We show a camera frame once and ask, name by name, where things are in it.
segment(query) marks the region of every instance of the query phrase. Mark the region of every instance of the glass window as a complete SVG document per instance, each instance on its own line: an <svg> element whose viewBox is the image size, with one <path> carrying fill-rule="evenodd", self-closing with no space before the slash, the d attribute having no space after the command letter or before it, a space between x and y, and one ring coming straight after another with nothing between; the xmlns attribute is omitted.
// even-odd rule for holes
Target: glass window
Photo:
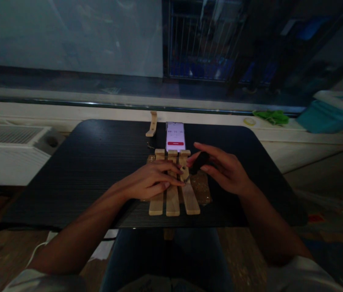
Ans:
<svg viewBox="0 0 343 292"><path fill-rule="evenodd" d="M0 0L0 100L298 115L343 90L343 0Z"/></svg>

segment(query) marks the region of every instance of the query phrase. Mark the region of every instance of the sleeve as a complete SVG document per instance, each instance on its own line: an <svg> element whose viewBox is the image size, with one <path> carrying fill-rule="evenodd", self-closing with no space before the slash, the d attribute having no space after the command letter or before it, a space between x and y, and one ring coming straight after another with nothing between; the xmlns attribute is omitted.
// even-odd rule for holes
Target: sleeve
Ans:
<svg viewBox="0 0 343 292"><path fill-rule="evenodd" d="M267 291L343 292L343 287L316 262L298 256L286 266L268 269Z"/></svg>
<svg viewBox="0 0 343 292"><path fill-rule="evenodd" d="M86 291L86 284L78 275L56 276L47 275L36 270L24 270L3 292L83 292Z"/></svg>

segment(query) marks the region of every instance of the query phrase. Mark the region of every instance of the phone screen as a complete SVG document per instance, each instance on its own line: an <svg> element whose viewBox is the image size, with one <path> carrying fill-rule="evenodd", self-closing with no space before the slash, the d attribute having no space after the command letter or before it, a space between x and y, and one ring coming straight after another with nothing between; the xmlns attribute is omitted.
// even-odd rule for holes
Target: phone screen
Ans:
<svg viewBox="0 0 343 292"><path fill-rule="evenodd" d="M166 151L186 149L183 123L166 122Z"/></svg>

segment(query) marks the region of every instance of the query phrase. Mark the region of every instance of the teal container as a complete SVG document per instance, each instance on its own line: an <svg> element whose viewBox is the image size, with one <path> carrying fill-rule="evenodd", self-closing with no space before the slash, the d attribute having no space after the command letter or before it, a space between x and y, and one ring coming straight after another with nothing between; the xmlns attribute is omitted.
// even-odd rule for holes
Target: teal container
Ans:
<svg viewBox="0 0 343 292"><path fill-rule="evenodd" d="M311 133L338 133L343 131L343 110L316 100L296 121Z"/></svg>

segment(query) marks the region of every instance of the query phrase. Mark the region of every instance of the black tabletop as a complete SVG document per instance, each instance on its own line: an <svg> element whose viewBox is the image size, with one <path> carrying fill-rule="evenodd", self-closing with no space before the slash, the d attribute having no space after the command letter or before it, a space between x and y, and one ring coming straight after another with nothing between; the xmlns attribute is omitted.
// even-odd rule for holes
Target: black tabletop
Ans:
<svg viewBox="0 0 343 292"><path fill-rule="evenodd" d="M86 120L34 177L3 218L4 222L63 228L90 206L113 183L146 163L154 148L165 148L165 123L154 137L146 137L149 122ZM292 189L255 134L246 127L185 124L187 149L195 141L235 154L249 177L274 208L292 226L305 225L307 215ZM113 223L114 228L247 226L237 196L227 193L211 178L213 202L200 215L149 216L148 202L129 201Z"/></svg>

